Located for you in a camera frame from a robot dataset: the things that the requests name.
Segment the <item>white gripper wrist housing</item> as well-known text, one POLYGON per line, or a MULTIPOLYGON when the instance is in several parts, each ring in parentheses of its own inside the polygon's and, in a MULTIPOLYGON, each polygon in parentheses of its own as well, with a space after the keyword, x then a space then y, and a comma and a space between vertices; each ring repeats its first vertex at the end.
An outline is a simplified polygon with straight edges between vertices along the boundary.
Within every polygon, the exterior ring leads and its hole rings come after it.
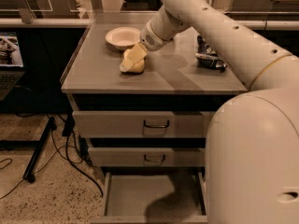
POLYGON ((164 46, 163 26, 154 21, 149 21, 141 30, 141 43, 135 44, 130 50, 127 61, 124 63, 126 68, 133 66, 141 60, 145 61, 145 57, 149 51, 156 51, 164 46))

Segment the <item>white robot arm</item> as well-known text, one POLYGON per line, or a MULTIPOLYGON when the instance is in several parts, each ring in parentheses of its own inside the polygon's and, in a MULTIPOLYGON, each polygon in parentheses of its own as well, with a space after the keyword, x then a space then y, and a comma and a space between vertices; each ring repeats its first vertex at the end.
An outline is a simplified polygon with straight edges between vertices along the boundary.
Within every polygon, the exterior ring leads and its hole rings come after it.
POLYGON ((208 127, 208 224, 299 224, 299 58, 209 0, 163 0, 141 41, 158 50, 189 27, 247 89, 222 105, 208 127))

